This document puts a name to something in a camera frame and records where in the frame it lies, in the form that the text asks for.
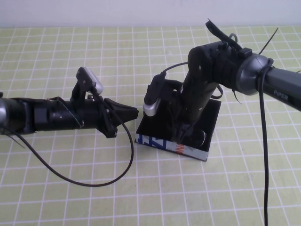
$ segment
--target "green cutting mat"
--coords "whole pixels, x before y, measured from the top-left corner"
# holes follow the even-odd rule
[[[276,27],[222,27],[259,52]],[[205,27],[0,29],[4,97],[68,100],[76,71],[90,68],[103,97],[136,106],[135,135],[154,75],[187,60],[189,50],[216,41]],[[263,54],[274,66],[301,69],[301,26],[280,27]],[[183,81],[187,67],[168,78]],[[0,137],[0,226],[263,225],[264,168],[259,96],[225,89],[207,162],[135,145],[130,171],[100,188],[69,184],[28,148]],[[301,113],[265,96],[269,139],[269,223],[301,225]],[[122,128],[116,139],[94,129],[25,136],[63,175],[87,183],[117,177],[130,159]]]

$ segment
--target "black cable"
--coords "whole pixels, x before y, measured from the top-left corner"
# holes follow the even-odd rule
[[[179,63],[179,64],[176,64],[176,65],[170,66],[170,67],[166,68],[163,72],[167,72],[170,69],[173,69],[173,68],[181,66],[181,65],[186,65],[186,64],[188,64],[188,62],[183,62],[183,63]]]
[[[264,158],[264,199],[263,199],[263,212],[264,212],[264,225],[268,226],[268,195],[269,195],[269,157],[268,157],[268,135],[267,125],[265,120],[264,101],[263,101],[263,84],[267,72],[270,70],[273,59],[269,59],[268,64],[261,70],[260,86],[259,86],[259,101],[261,112],[262,136],[263,136],[263,158]]]
[[[220,94],[219,96],[214,96],[214,95],[212,95],[212,96],[211,96],[212,99],[215,99],[215,100],[221,99],[221,97],[223,96],[224,91],[222,90],[220,84],[218,84],[217,89],[219,90],[219,92],[220,92],[221,94]]]
[[[61,179],[63,180],[66,180],[70,183],[73,183],[73,184],[76,184],[76,185],[80,185],[80,186],[85,186],[85,187],[102,187],[102,186],[107,186],[107,185],[110,185],[110,184],[113,184],[115,183],[116,181],[118,181],[119,179],[121,179],[127,172],[128,170],[130,169],[132,163],[133,163],[133,159],[134,159],[134,144],[133,144],[133,141],[132,141],[132,136],[130,134],[130,132],[128,131],[128,128],[126,127],[126,125],[123,123],[123,121],[119,118],[119,116],[103,101],[102,98],[100,98],[98,95],[95,96],[98,100],[100,100],[102,102],[102,104],[104,104],[109,110],[110,112],[113,113],[113,115],[116,117],[116,119],[119,121],[119,123],[124,127],[124,129],[126,130],[127,132],[127,135],[130,139],[130,143],[131,143],[131,159],[130,159],[130,162],[129,162],[129,165],[127,166],[126,170],[119,176],[117,177],[116,179],[110,181],[110,182],[107,182],[107,183],[103,183],[103,184],[85,184],[85,183],[81,183],[81,182],[77,182],[77,181],[74,181],[74,180],[71,180],[65,176],[63,176],[62,174],[58,173],[57,171],[55,171],[51,166],[48,165],[47,162],[44,161],[44,159],[42,159],[42,157],[34,150],[34,148],[19,134],[17,133],[16,131],[14,131],[13,129],[9,128],[9,127],[6,127],[6,126],[3,126],[3,125],[0,125],[0,128],[4,128],[8,131],[10,131],[12,134],[16,135],[20,140],[22,140],[22,142],[32,151],[32,153],[51,171],[53,172],[54,174],[56,174],[58,177],[60,177]]]

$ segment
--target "grid mat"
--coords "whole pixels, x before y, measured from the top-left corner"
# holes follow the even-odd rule
[[[259,52],[271,26],[221,27]],[[216,41],[200,27],[0,29],[4,97],[71,97],[76,71],[90,68],[103,97],[136,106],[135,136],[147,84],[189,50]],[[280,27],[263,54],[274,66],[301,69],[301,26]],[[187,67],[168,73],[183,81]],[[130,171],[117,183],[87,188],[62,181],[28,148],[0,138],[0,225],[235,226],[263,225],[264,168],[259,96],[225,91],[207,162],[135,144]],[[301,225],[301,114],[265,95],[269,140],[269,223]],[[25,138],[63,175],[87,183],[114,179],[130,159],[127,134],[94,129],[38,132]]]

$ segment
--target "white wall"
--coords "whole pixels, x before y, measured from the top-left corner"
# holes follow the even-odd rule
[[[301,0],[1,0],[0,26],[301,24]]]

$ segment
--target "robotic arm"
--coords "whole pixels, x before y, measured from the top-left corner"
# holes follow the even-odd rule
[[[240,47],[211,21],[206,26],[221,41],[191,49],[187,62],[189,71],[183,83],[165,79],[166,71],[156,75],[148,86],[143,105],[145,118],[151,121],[159,106],[166,103],[172,118],[167,122],[171,133],[167,140],[195,148],[200,148],[208,138],[207,132],[199,130],[196,123],[201,118],[206,120],[207,116],[201,115],[219,84],[248,96],[255,95],[260,89],[260,73],[273,61]],[[271,67],[265,76],[263,91],[301,111],[300,74]]]
[[[117,135],[117,126],[138,117],[134,107],[116,103],[100,95],[103,86],[92,71],[78,69],[77,83],[69,101],[60,97],[51,99],[3,98],[0,96],[0,125],[19,134],[37,131],[97,129],[107,138]]]
[[[189,52],[189,71],[183,83],[166,80],[166,70],[153,78],[144,98],[136,142],[206,161],[220,108],[220,101],[212,99],[216,88],[221,84],[248,96],[259,93],[267,226],[269,167],[263,94],[301,111],[301,76],[273,67],[273,59],[242,48],[237,38],[231,38],[234,34],[228,37],[211,21],[206,26],[221,41]]]

